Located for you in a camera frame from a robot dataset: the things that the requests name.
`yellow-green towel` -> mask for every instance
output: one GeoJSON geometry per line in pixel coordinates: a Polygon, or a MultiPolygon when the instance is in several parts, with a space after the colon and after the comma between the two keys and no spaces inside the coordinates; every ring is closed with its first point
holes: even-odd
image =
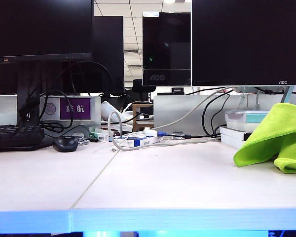
{"type": "Polygon", "coordinates": [[[296,105],[274,105],[233,160],[241,167],[265,162],[277,154],[274,164],[284,173],[296,173],[296,105]]]}

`keyboard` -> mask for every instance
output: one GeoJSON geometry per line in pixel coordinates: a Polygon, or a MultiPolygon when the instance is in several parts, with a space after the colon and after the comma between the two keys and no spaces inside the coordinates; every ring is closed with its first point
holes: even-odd
{"type": "Polygon", "coordinates": [[[44,129],[40,126],[0,126],[0,149],[36,146],[44,137],[44,129]]]}

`monitor stand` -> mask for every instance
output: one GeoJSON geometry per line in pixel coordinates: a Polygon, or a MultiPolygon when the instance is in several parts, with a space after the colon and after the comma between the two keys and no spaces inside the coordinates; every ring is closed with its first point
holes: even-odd
{"type": "Polygon", "coordinates": [[[60,72],[61,62],[19,64],[17,86],[17,124],[19,126],[39,125],[39,95],[46,91],[46,85],[49,89],[62,90],[61,80],[56,81],[60,72]]]}

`computer mouse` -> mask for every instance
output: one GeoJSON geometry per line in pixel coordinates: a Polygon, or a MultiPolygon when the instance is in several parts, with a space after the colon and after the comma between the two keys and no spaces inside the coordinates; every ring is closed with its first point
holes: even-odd
{"type": "Polygon", "coordinates": [[[78,147],[78,139],[72,136],[57,137],[53,140],[53,147],[58,152],[74,152],[78,147]]]}

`white desk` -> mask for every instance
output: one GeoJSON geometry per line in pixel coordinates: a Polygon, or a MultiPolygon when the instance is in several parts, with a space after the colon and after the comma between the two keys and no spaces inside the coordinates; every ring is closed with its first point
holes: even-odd
{"type": "Polygon", "coordinates": [[[71,209],[117,154],[110,148],[0,153],[0,233],[70,232],[71,209]]]}
{"type": "Polygon", "coordinates": [[[0,230],[19,224],[7,216],[39,218],[22,221],[23,232],[296,229],[296,174],[271,162],[237,168],[235,152],[213,142],[0,154],[0,230]],[[58,215],[52,228],[46,216],[58,215]]]}

